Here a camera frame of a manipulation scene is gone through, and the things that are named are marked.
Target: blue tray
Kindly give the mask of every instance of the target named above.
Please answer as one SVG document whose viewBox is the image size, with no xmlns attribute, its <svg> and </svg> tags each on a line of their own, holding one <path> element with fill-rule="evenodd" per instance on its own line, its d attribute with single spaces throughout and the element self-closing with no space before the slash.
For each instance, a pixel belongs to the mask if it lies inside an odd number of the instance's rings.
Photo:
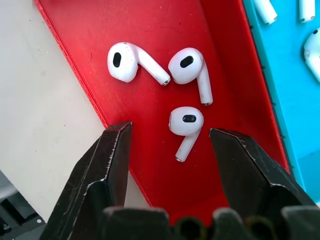
<svg viewBox="0 0 320 240">
<path fill-rule="evenodd" d="M 291 172 L 320 202 L 320 84 L 303 58 L 307 38 L 320 27 L 320 4 L 313 21 L 300 23 L 298 0 L 271 3 L 278 19 L 266 25 L 253 0 L 243 0 Z"/>
</svg>

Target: white earbud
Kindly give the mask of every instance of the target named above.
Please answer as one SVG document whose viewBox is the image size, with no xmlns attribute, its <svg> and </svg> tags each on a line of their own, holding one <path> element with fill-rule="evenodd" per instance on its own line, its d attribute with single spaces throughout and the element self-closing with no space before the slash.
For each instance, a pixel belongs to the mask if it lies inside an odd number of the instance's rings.
<svg viewBox="0 0 320 240">
<path fill-rule="evenodd" d="M 128 42 L 119 42 L 110 48 L 107 65 L 109 73 L 115 79 L 125 83 L 131 82 L 137 74 L 138 64 L 162 86 L 170 82 L 170 75 L 140 47 Z"/>
<path fill-rule="evenodd" d="M 204 116 L 194 107 L 182 106 L 171 112 L 169 122 L 171 132 L 179 136 L 185 136 L 175 154 L 176 160 L 179 162 L 186 160 L 203 125 Z"/>
<path fill-rule="evenodd" d="M 305 63 L 320 82 L 320 28 L 315 30 L 304 44 Z"/>
<path fill-rule="evenodd" d="M 278 15 L 270 0 L 254 0 L 254 6 L 265 24 L 272 24 L 277 20 Z"/>
<path fill-rule="evenodd" d="M 300 20 L 302 23 L 313 20 L 316 16 L 316 0 L 299 0 Z"/>
<path fill-rule="evenodd" d="M 208 68 L 201 52 L 192 47 L 182 49 L 171 58 L 168 68 L 177 84 L 197 78 L 201 103 L 205 106 L 213 103 Z"/>
</svg>

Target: earbud stem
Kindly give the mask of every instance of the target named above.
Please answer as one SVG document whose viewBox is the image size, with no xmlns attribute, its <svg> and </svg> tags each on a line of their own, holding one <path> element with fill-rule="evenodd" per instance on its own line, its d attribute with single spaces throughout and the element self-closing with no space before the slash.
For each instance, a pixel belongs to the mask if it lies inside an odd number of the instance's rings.
<svg viewBox="0 0 320 240">
<path fill-rule="evenodd" d="M 162 86 L 170 82 L 170 75 L 142 48 L 136 47 L 140 65 Z"/>
<path fill-rule="evenodd" d="M 316 0 L 299 0 L 299 4 L 301 22 L 313 20 L 316 16 Z"/>
<path fill-rule="evenodd" d="M 214 99 L 212 96 L 210 78 L 205 60 L 203 60 L 202 69 L 196 80 L 198 83 L 201 103 L 205 106 L 212 104 Z"/>
<path fill-rule="evenodd" d="M 310 68 L 311 72 L 315 76 L 315 78 L 320 83 L 320 57 L 319 54 L 312 54 L 307 59 L 305 59 L 305 63 Z"/>
<path fill-rule="evenodd" d="M 265 24 L 272 24 L 278 18 L 270 0 L 254 0 L 254 5 Z"/>
<path fill-rule="evenodd" d="M 185 136 L 178 151 L 175 154 L 175 159 L 179 162 L 186 161 L 191 149 L 193 148 L 198 136 L 200 134 L 200 130 L 194 134 L 189 136 Z"/>
</svg>

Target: red plastic tray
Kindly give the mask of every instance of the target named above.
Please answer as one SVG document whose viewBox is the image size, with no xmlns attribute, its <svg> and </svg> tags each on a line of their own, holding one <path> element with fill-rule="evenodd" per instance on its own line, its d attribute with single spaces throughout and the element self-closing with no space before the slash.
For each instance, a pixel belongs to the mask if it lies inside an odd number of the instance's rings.
<svg viewBox="0 0 320 240">
<path fill-rule="evenodd" d="M 241 0 L 38 0 L 47 25 L 104 126 L 132 120 L 130 171 L 148 203 L 171 222 L 193 215 L 209 224 L 227 206 L 210 128 L 254 137 L 288 171 L 259 60 Z M 209 69 L 214 103 L 200 104 L 196 81 L 160 86 L 142 67 L 136 79 L 113 79 L 109 48 L 142 47 L 168 69 L 186 47 L 200 50 Z M 188 159 L 175 160 L 183 137 L 170 132 L 170 112 L 198 108 L 204 126 Z"/>
</svg>

